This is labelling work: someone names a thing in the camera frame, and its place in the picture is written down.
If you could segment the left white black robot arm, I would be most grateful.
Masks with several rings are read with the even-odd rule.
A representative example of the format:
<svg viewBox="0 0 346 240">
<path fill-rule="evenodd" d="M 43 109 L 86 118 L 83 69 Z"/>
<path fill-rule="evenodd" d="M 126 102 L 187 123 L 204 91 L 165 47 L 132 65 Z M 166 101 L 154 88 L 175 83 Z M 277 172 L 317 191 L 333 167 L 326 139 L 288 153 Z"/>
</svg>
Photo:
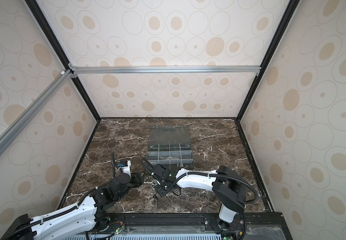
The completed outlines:
<svg viewBox="0 0 346 240">
<path fill-rule="evenodd" d="M 144 184 L 145 172 L 132 172 L 131 162 L 113 164 L 117 176 L 88 191 L 82 199 L 54 212 L 30 218 L 19 216 L 3 235 L 4 240 L 62 240 L 82 232 L 109 227 L 107 210 L 130 190 Z"/>
</svg>

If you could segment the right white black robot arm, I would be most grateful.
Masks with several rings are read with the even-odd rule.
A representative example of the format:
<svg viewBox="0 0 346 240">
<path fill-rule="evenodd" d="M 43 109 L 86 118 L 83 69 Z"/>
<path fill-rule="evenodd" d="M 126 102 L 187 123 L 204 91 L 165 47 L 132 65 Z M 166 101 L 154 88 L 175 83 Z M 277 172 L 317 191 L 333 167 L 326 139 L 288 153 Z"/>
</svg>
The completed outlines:
<svg viewBox="0 0 346 240">
<path fill-rule="evenodd" d="M 245 211 L 245 206 L 259 200 L 256 189 L 239 174 L 226 166 L 208 172 L 191 171 L 185 168 L 173 173 L 161 164 L 152 165 L 142 158 L 143 168 L 157 182 L 157 193 L 164 197 L 176 190 L 192 188 L 213 192 L 221 201 L 218 218 L 221 222 L 232 223 L 237 214 Z"/>
</svg>

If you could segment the pile of screws and nuts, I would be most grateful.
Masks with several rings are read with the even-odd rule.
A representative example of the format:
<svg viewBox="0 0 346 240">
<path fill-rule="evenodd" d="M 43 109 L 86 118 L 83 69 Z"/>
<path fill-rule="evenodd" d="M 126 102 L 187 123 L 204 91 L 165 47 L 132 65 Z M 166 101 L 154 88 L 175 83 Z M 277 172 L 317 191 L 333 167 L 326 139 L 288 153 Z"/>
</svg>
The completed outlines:
<svg viewBox="0 0 346 240">
<path fill-rule="evenodd" d="M 157 182 L 151 184 L 153 198 L 159 200 L 161 198 L 161 185 Z"/>
</svg>

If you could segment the clear plastic compartment organizer box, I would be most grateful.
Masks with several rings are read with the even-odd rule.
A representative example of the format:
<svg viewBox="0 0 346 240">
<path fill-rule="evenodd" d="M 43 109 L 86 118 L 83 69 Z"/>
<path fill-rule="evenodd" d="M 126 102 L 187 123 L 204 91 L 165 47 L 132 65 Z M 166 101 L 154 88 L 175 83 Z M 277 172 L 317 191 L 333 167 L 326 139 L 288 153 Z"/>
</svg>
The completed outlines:
<svg viewBox="0 0 346 240">
<path fill-rule="evenodd" d="M 146 159 L 169 169 L 194 169 L 194 154 L 187 126 L 160 126 L 150 129 Z"/>
</svg>

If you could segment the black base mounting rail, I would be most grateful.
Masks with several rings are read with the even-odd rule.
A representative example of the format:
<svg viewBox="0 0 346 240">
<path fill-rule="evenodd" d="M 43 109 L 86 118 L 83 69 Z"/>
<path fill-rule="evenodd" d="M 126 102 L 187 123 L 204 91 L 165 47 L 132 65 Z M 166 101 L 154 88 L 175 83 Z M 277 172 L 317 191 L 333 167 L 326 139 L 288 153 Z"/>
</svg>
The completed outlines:
<svg viewBox="0 0 346 240">
<path fill-rule="evenodd" d="M 216 213 L 109 214 L 103 226 L 82 217 L 32 227 L 35 240 L 290 240 L 281 213 L 237 214 L 221 223 Z"/>
</svg>

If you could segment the horizontal aluminium frame bar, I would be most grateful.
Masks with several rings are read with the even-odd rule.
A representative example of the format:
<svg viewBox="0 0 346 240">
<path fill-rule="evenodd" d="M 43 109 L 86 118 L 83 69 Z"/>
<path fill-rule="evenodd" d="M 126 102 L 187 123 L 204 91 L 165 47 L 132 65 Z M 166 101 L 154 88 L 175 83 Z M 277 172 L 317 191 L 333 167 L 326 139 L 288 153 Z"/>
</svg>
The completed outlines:
<svg viewBox="0 0 346 240">
<path fill-rule="evenodd" d="M 259 73 L 260 66 L 72 67 L 76 74 Z"/>
</svg>

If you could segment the left diagonal aluminium frame bar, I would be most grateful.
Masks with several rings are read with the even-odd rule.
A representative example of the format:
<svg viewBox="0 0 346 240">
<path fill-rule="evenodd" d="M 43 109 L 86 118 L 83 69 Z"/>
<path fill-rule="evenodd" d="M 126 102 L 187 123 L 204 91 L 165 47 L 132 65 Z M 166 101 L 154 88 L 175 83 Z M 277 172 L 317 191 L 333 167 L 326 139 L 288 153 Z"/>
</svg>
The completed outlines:
<svg viewBox="0 0 346 240">
<path fill-rule="evenodd" d="M 27 108 L 25 111 L 13 122 L 11 126 L 0 136 L 0 156 L 17 138 L 17 136 L 29 125 L 33 118 L 40 112 L 44 105 L 53 97 L 56 91 L 71 78 L 71 70 L 65 70 L 60 74 Z"/>
</svg>

